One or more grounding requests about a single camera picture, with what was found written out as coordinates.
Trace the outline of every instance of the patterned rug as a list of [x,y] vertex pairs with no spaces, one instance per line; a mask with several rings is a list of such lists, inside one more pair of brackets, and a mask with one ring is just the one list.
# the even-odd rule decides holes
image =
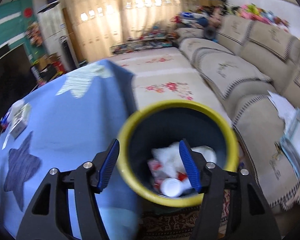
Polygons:
[[[225,190],[223,212],[218,238],[226,231],[229,214],[230,192]],[[173,213],[157,215],[154,212],[142,214],[137,240],[188,240],[198,217],[200,206],[189,207]]]

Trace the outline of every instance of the yellow trash can rim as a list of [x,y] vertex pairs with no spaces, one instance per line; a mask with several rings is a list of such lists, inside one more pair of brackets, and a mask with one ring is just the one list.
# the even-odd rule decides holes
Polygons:
[[212,119],[220,128],[224,139],[226,141],[226,165],[224,170],[236,171],[239,164],[239,152],[237,138],[229,126],[228,122],[216,111],[208,106],[202,105],[200,103],[188,100],[166,100],[161,101],[156,104],[150,105],[141,111],[136,111],[133,113],[128,120],[123,125],[121,131],[119,132],[118,140],[120,142],[120,154],[117,162],[119,172],[123,180],[129,185],[129,187],[135,191],[138,195],[149,200],[153,203],[169,206],[169,207],[189,207],[197,206],[202,203],[202,198],[204,194],[198,194],[183,198],[167,198],[164,196],[159,196],[146,188],[134,175],[129,162],[128,162],[128,146],[131,135],[136,127],[150,115],[162,111],[167,108],[189,108],[199,111],[210,119]]

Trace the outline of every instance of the metal screw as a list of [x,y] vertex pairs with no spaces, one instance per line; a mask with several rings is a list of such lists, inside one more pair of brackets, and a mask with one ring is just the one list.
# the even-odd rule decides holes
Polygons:
[[52,169],[49,171],[49,173],[50,173],[51,175],[55,175],[55,174],[58,173],[58,170],[57,170],[56,168],[52,168]]
[[245,175],[245,176],[247,176],[249,174],[249,171],[246,169],[242,169],[240,172],[242,175]]
[[86,163],[83,164],[83,167],[84,167],[85,169],[89,169],[89,168],[92,167],[92,163],[91,163],[91,162],[86,162]]
[[206,166],[208,169],[214,169],[216,167],[214,163],[207,163]]

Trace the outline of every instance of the blue tablecloth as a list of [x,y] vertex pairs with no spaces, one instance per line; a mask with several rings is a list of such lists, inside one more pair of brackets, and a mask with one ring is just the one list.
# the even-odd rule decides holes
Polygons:
[[[0,220],[16,237],[22,217],[47,172],[76,169],[107,149],[136,110],[133,74],[101,60],[49,82],[24,98],[29,124],[14,140],[0,136]],[[138,229],[139,198],[115,168],[109,186],[96,195],[111,240],[131,240]],[[81,238],[74,191],[69,190],[73,234]]]

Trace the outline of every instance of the tissue box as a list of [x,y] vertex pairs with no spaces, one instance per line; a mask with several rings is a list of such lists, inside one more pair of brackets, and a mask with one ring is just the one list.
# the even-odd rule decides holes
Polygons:
[[27,127],[29,116],[31,111],[31,105],[29,103],[25,104],[19,112],[17,112],[13,119],[11,124],[11,131],[10,134],[17,138],[20,133]]

